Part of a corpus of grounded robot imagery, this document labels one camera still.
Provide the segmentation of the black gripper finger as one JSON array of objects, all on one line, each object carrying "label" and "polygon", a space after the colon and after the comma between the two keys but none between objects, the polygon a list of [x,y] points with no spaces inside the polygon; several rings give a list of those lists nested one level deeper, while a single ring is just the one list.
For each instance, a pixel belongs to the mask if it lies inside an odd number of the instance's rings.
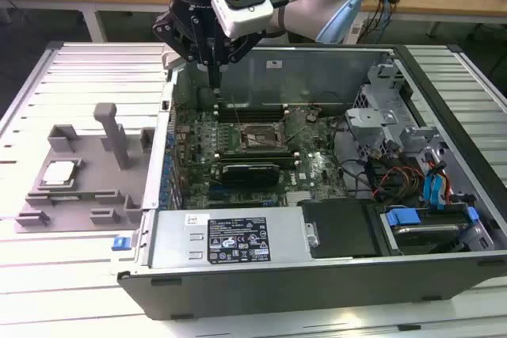
[{"label": "black gripper finger", "polygon": [[215,59],[202,16],[196,12],[166,12],[154,24],[154,34],[188,62],[200,64],[208,73],[209,86],[215,88]]},{"label": "black gripper finger", "polygon": [[215,39],[214,46],[214,88],[221,84],[221,67],[239,62],[258,43],[258,35],[246,35],[232,40],[225,36]]}]

